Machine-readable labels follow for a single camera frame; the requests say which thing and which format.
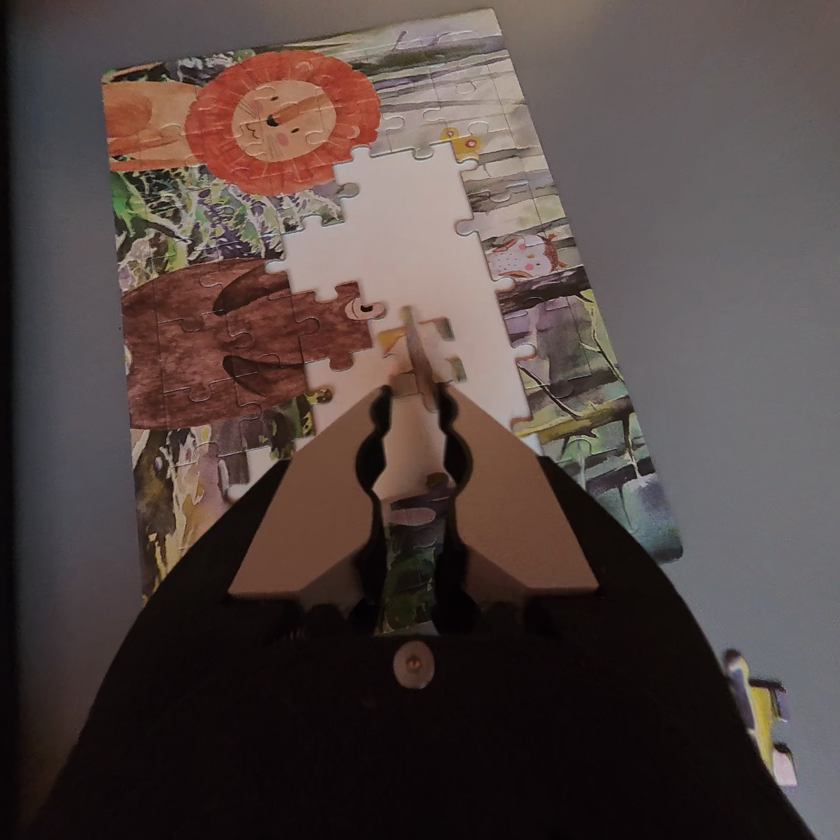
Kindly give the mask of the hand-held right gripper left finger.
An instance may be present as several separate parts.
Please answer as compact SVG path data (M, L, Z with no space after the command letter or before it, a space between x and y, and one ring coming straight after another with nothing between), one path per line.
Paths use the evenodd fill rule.
M392 389L374 389L295 454L229 587L242 599L333 604L371 633L386 571L382 509Z

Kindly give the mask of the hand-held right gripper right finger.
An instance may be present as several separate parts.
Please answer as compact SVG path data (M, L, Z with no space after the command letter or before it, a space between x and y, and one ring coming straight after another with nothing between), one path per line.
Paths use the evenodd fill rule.
M444 465L455 481L434 573L434 624L472 628L482 606L581 595L595 575L539 457L459 390L437 388Z

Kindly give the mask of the yellow-marked jigsaw piece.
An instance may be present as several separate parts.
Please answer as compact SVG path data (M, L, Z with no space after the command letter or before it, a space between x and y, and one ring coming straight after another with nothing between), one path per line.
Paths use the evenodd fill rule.
M467 379L462 360L447 350L455 331L447 317L418 320L415 309L400 310L402 325L377 335L384 357L395 356L399 372L390 377L394 396L419 394L425 408L438 411L438 384Z

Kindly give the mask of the partly assembled jigsaw puzzle board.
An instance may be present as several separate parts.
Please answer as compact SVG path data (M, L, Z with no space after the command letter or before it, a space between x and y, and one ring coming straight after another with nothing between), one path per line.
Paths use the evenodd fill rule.
M422 369L658 562L683 544L491 9L110 71L143 595L275 462L393 390L362 614L431 628L453 480Z

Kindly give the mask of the group of puzzle pieces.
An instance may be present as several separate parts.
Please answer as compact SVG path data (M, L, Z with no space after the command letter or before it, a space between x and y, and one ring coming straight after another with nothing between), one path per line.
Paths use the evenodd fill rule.
M746 659L737 650L726 652L723 665L741 718L767 770L779 786L797 786L792 752L774 741L774 727L790 719L786 689L778 682L753 679Z

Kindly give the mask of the grey desk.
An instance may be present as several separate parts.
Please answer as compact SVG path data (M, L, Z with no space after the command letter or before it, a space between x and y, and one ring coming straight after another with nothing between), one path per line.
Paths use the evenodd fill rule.
M12 2L22 817L141 606L100 78L496 9L716 649L838 838L838 2Z

